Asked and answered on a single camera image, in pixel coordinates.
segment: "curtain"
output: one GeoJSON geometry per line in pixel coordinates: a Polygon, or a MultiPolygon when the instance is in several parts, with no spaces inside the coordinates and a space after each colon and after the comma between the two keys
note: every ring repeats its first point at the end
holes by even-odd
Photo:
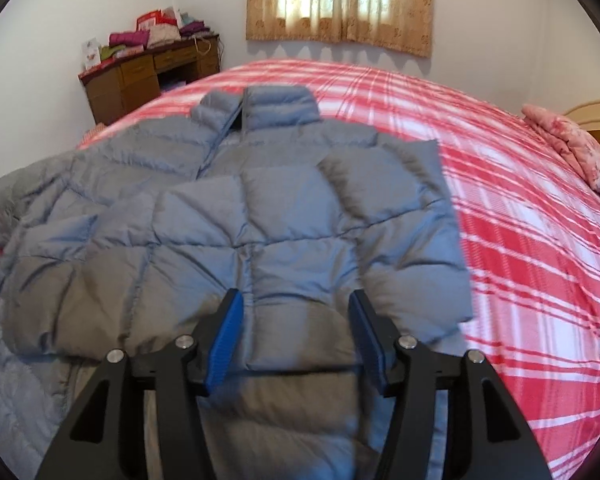
{"type": "Polygon", "coordinates": [[[247,0],[248,40],[355,41],[430,57],[432,0],[247,0]]]}

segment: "pink floral blanket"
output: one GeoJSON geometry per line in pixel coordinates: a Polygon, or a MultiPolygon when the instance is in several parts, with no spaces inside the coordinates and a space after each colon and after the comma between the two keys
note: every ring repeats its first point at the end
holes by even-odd
{"type": "Polygon", "coordinates": [[[600,145],[570,119],[534,105],[524,105],[525,123],[536,131],[589,187],[600,195],[600,145]]]}

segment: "gray puffer jacket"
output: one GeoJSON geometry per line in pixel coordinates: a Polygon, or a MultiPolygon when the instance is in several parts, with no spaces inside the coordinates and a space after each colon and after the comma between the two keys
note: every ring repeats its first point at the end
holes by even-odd
{"type": "MultiPolygon", "coordinates": [[[[472,314],[436,143],[323,121],[299,87],[214,92],[0,179],[2,246],[0,454],[21,480],[109,349],[161,348],[231,287],[240,345],[201,402],[218,478],[369,478],[392,402],[361,377],[349,294],[457,354],[472,314]]],[[[146,424],[159,478],[150,396],[146,424]]]]}

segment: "purple cloth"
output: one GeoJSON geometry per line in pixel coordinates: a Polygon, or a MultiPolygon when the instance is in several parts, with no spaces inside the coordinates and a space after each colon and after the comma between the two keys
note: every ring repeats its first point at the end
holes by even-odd
{"type": "Polygon", "coordinates": [[[196,32],[203,32],[209,30],[208,27],[205,27],[205,22],[191,22],[189,25],[185,25],[180,29],[181,36],[191,36],[196,32]]]}
{"type": "Polygon", "coordinates": [[[126,45],[136,46],[142,45],[146,48],[149,43],[148,30],[136,30],[135,32],[114,32],[109,36],[109,46],[126,45]]]}

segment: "white wall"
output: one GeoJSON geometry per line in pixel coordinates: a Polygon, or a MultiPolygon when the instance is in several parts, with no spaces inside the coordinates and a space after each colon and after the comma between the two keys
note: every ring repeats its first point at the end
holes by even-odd
{"type": "Polygon", "coordinates": [[[80,45],[171,0],[11,0],[0,14],[0,176],[74,147],[93,127],[80,45]]]}
{"type": "Polygon", "coordinates": [[[246,0],[175,0],[226,45],[224,68],[266,57],[355,62],[424,77],[518,113],[600,98],[600,34],[576,0],[434,0],[431,60],[379,48],[247,42],[246,0]]]}

